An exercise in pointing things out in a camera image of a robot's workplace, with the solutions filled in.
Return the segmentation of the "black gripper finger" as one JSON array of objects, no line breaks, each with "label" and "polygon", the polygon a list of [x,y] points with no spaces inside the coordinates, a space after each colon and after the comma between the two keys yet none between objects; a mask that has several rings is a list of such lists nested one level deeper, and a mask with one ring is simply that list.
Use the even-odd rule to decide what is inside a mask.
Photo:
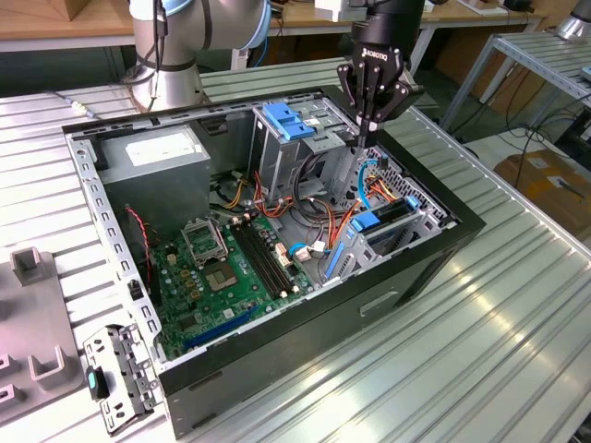
[{"label": "black gripper finger", "polygon": [[374,111],[368,124],[369,133],[376,132],[381,123],[389,117],[395,118],[405,110],[411,92],[408,75],[408,69],[404,66],[400,77],[393,83],[393,86],[374,101]]},{"label": "black gripper finger", "polygon": [[368,132],[369,120],[367,116],[367,73],[366,63],[351,62],[338,65],[337,75],[339,77],[343,92],[348,97],[350,106],[355,109],[356,117],[359,118],[358,147],[369,146]]}]

